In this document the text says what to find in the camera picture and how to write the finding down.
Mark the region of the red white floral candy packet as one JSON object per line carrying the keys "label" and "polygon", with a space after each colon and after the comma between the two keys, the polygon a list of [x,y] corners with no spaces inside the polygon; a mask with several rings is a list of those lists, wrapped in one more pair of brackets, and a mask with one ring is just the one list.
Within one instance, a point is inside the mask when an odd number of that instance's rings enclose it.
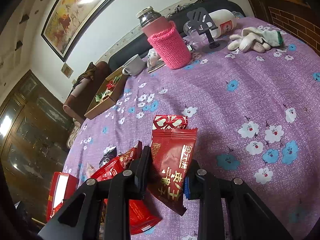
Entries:
{"label": "red white floral candy packet", "polygon": [[183,115],[156,115],[152,123],[152,129],[186,129],[188,117]]}

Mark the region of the framed horse painting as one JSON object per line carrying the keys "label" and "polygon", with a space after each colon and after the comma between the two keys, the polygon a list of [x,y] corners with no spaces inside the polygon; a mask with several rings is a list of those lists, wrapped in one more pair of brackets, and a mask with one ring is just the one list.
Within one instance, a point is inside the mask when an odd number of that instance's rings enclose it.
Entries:
{"label": "framed horse painting", "polygon": [[112,1],[56,0],[42,29],[42,38],[65,62],[83,32]]}

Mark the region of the long red snack pack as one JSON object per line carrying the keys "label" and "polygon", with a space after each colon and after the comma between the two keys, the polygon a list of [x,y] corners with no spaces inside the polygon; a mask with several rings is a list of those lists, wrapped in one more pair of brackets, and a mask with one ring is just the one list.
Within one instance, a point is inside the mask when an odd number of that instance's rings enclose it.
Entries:
{"label": "long red snack pack", "polygon": [[135,146],[129,149],[126,153],[116,156],[109,163],[99,168],[91,178],[97,181],[112,179],[117,174],[127,170],[130,164],[138,159],[142,153],[142,142],[138,141]]}

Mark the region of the black phone stand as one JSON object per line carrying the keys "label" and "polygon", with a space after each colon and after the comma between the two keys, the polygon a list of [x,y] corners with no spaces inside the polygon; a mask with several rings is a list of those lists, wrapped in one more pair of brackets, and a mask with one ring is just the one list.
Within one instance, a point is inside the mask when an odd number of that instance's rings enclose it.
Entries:
{"label": "black phone stand", "polygon": [[187,12],[187,17],[190,20],[190,24],[194,27],[199,35],[205,34],[208,40],[208,44],[202,47],[204,53],[213,53],[223,50],[227,46],[227,41],[215,41],[212,37],[211,30],[217,29],[217,26],[209,16],[206,9],[199,7],[195,10]]}

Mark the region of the brown cardboard snack tray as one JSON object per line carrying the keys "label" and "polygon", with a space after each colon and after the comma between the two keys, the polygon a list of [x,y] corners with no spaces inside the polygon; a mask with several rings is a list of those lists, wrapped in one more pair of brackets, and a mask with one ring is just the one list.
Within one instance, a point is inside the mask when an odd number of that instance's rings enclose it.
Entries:
{"label": "brown cardboard snack tray", "polygon": [[127,75],[123,74],[123,68],[119,67],[112,74],[106,77],[100,88],[93,96],[85,117],[92,120],[112,106],[116,105],[124,91]]}

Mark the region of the dark red jujube packet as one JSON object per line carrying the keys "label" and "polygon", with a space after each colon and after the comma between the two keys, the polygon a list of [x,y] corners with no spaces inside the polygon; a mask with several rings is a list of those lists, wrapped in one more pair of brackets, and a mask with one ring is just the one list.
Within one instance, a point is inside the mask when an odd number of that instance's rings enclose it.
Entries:
{"label": "dark red jujube packet", "polygon": [[151,142],[151,179],[148,190],[182,216],[183,185],[193,158],[198,129],[156,129]]}

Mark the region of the white work gloves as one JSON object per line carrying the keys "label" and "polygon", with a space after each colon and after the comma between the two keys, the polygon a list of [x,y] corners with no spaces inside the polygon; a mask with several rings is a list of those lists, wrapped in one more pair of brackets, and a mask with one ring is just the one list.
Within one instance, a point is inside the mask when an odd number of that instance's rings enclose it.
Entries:
{"label": "white work gloves", "polygon": [[229,51],[240,50],[243,53],[253,50],[264,53],[272,47],[280,47],[284,40],[277,30],[261,30],[255,27],[242,29],[240,34],[229,36],[231,43],[227,46]]}

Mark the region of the wooden cabinet door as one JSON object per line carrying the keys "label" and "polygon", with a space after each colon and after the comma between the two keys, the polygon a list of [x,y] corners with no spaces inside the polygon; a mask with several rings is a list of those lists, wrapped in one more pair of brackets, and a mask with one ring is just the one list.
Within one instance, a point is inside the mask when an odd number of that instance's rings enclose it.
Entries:
{"label": "wooden cabinet door", "polygon": [[1,163],[12,200],[46,221],[50,184],[73,127],[62,103],[28,71],[1,105]]}

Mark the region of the red snack pack front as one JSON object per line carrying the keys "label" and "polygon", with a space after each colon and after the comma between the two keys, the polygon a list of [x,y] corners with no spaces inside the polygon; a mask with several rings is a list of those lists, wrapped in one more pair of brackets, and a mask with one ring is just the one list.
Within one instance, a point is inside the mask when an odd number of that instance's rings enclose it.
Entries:
{"label": "red snack pack front", "polygon": [[129,200],[129,217],[131,235],[150,230],[162,220],[153,215],[142,200]]}

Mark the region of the purple floral tablecloth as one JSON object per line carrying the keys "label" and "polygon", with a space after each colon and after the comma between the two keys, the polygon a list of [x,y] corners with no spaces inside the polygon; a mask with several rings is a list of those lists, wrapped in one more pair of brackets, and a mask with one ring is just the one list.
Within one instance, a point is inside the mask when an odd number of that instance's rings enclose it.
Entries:
{"label": "purple floral tablecloth", "polygon": [[242,178],[294,239],[319,219],[319,56],[308,42],[252,17],[245,27],[279,30],[281,48],[196,53],[184,68],[162,67],[126,81],[116,105],[85,120],[63,171],[83,183],[111,147],[151,142],[156,115],[187,116],[194,158],[215,176]]}

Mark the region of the red gift box tray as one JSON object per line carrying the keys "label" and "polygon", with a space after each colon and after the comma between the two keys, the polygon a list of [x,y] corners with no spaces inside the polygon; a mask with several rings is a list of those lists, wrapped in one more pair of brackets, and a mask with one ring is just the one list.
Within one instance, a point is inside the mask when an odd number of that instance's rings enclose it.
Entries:
{"label": "red gift box tray", "polygon": [[54,172],[48,196],[46,214],[47,221],[57,213],[65,200],[71,198],[73,193],[76,191],[78,182],[78,178],[71,174]]}

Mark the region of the brown brick sideboard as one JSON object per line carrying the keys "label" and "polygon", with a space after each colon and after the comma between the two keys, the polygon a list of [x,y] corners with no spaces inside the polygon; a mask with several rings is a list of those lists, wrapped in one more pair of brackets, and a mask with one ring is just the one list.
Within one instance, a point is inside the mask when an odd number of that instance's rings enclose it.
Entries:
{"label": "brown brick sideboard", "polygon": [[256,0],[267,22],[284,29],[319,54],[319,14],[303,0]]}

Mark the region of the patterned blanket pile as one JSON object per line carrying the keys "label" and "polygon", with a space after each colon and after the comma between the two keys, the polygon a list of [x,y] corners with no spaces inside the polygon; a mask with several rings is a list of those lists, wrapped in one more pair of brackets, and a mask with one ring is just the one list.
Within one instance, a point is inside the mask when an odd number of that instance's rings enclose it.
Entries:
{"label": "patterned blanket pile", "polygon": [[66,143],[68,149],[71,149],[71,147],[72,147],[72,145],[73,145],[73,143],[79,133],[80,127],[81,127],[80,122],[76,121],[75,119],[73,121],[74,121],[74,127],[73,127],[73,129],[67,139],[67,143]]}

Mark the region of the small wall plaque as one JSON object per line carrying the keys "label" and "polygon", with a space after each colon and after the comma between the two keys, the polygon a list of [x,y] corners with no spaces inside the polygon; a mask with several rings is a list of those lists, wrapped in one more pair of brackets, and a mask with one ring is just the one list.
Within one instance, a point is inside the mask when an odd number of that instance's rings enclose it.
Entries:
{"label": "small wall plaque", "polygon": [[71,75],[73,74],[73,70],[72,68],[67,64],[64,63],[62,68],[61,68],[61,72],[67,77],[70,78]]}

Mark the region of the black purple snack packet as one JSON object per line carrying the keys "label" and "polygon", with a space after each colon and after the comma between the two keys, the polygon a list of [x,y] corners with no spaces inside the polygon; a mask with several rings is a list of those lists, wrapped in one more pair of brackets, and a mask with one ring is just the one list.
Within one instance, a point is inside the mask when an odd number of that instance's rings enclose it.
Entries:
{"label": "black purple snack packet", "polygon": [[103,167],[107,163],[109,163],[112,159],[117,156],[117,148],[116,146],[108,146],[104,149],[104,154],[101,160],[99,161],[99,167]]}

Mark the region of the thermos with pink sleeve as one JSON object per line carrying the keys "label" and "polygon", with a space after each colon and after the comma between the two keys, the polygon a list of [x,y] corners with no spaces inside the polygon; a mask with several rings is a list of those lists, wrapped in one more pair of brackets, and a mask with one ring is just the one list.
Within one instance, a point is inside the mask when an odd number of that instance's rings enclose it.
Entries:
{"label": "thermos with pink sleeve", "polygon": [[167,67],[179,69],[190,62],[191,53],[173,21],[167,20],[153,7],[141,10],[136,17],[149,44],[157,51]]}

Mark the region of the white plastic bottle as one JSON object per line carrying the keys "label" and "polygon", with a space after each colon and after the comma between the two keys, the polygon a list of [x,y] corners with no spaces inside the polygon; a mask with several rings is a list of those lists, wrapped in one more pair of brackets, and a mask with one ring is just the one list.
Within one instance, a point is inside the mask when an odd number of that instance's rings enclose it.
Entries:
{"label": "white plastic bottle", "polygon": [[[227,9],[220,9],[209,13],[217,29],[210,30],[213,39],[225,35],[227,32],[236,27],[235,16]],[[206,38],[205,34],[199,35],[194,27],[191,26],[190,21],[183,26],[184,33],[195,41],[203,41]]]}

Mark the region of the white cloth pile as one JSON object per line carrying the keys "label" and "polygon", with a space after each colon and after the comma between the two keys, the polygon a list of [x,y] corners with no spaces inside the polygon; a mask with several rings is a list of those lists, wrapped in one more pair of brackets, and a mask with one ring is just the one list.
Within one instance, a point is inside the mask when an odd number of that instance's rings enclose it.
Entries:
{"label": "white cloth pile", "polygon": [[164,61],[160,55],[155,51],[154,48],[151,48],[148,52],[147,68],[148,72],[154,72],[158,68],[161,68],[165,65]]}

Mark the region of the white ceramic mug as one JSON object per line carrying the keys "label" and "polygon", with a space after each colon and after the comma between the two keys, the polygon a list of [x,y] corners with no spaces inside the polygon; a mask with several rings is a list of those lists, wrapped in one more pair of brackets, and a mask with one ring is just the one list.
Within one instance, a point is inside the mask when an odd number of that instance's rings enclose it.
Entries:
{"label": "white ceramic mug", "polygon": [[137,76],[144,70],[144,68],[145,62],[138,54],[136,54],[123,65],[122,74]]}

